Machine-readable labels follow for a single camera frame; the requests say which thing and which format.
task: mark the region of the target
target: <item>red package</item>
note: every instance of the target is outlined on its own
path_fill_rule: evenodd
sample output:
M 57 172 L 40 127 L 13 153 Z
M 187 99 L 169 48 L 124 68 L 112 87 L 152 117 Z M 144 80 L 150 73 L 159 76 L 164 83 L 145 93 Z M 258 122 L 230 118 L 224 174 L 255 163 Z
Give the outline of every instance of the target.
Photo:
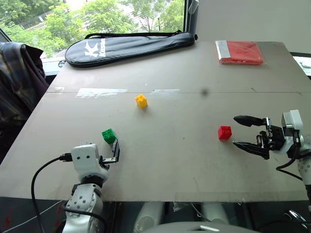
M 216 48 L 221 64 L 260 65 L 264 62 L 257 42 L 217 40 Z

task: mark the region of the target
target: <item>plaid jacket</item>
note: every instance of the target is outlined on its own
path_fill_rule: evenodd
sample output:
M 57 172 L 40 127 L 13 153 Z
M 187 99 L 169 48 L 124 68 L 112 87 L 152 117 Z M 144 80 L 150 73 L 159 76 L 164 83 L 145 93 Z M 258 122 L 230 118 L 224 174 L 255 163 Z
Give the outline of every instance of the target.
M 48 89 L 42 52 L 22 43 L 0 43 L 0 128 L 26 121 Z

